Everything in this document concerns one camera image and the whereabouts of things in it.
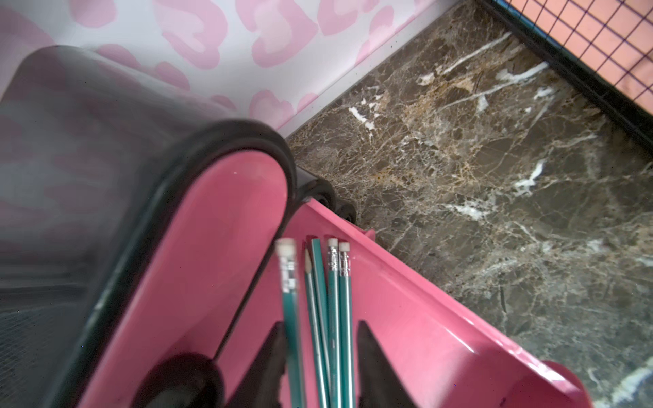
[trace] pencil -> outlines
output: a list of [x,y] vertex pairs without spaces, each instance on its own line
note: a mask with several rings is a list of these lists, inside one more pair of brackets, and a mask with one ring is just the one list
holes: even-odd
[[311,240],[311,261],[313,264],[313,283],[315,287],[315,301],[317,302],[317,318],[320,326],[320,345],[322,354],[325,356],[326,381],[330,382],[331,364],[326,358],[328,353],[328,307],[327,307],[327,281],[325,269],[322,262],[322,245],[319,238]]
[[299,316],[297,313],[297,279],[295,240],[280,238],[275,250],[279,258],[281,274],[281,300],[283,304],[283,322],[288,339],[288,380],[290,399],[293,408],[305,408],[306,392],[304,390],[304,367],[302,364],[302,341],[300,338]]
[[340,335],[342,338],[342,394],[343,408],[355,408],[354,335],[351,311],[351,277],[349,242],[341,242],[340,250]]
[[342,351],[340,348],[340,288],[338,239],[328,242],[328,356],[331,361],[331,408],[342,408]]
[[318,304],[316,287],[313,284],[315,274],[311,271],[311,256],[308,248],[305,250],[304,270],[306,272],[306,300],[308,303],[308,318],[313,339],[313,362],[315,363],[315,383],[317,385],[317,399],[320,408],[328,408],[328,374],[325,368],[327,356],[322,346],[322,334],[319,325]]

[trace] brown marble tile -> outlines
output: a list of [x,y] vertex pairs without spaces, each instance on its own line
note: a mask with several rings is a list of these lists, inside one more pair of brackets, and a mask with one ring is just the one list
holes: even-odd
[[383,247],[597,406],[652,405],[651,378],[619,394],[653,371],[652,158],[475,3],[289,143]]

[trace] wire grid panel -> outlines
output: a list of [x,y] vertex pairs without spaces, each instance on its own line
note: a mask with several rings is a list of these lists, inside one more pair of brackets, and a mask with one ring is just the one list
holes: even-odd
[[74,303],[37,309],[0,311],[0,407],[30,408],[39,404],[42,388],[65,341]]
[[653,114],[653,0],[495,0]]

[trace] pink plastic tray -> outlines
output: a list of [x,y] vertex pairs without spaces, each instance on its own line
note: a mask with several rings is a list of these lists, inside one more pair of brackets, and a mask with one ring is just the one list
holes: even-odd
[[[129,406],[156,364],[184,352],[213,355],[281,221],[286,190],[281,167],[255,151],[220,160],[194,182],[79,406]],[[418,406],[590,406],[568,370],[538,361],[379,247],[370,239],[373,234],[318,202],[295,213],[285,236],[299,243],[307,236],[351,243],[355,324],[368,321]],[[306,394],[308,407],[316,407],[302,278],[300,274]],[[278,261],[272,257],[218,361],[228,398],[280,320]],[[289,406],[286,379],[281,401]]]
[[[314,200],[297,211],[284,234],[298,242],[311,235],[322,238],[324,244],[325,237],[331,236],[351,243],[354,322],[368,321],[418,406],[591,406],[582,385],[568,370],[556,364],[558,371],[554,371],[534,358]],[[323,251],[326,259],[325,245]],[[316,407],[306,297],[300,299],[306,395],[308,405]],[[272,323],[281,316],[279,272],[273,259],[219,359],[227,395],[237,386]],[[282,401],[288,406],[286,384]]]

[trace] cart wheel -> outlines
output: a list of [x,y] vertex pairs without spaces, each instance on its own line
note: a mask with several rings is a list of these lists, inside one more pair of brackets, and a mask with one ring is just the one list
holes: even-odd
[[224,382],[213,361],[202,354],[186,353],[150,371],[132,408],[211,408],[224,404]]
[[336,215],[356,225],[356,208],[349,201],[336,200]]

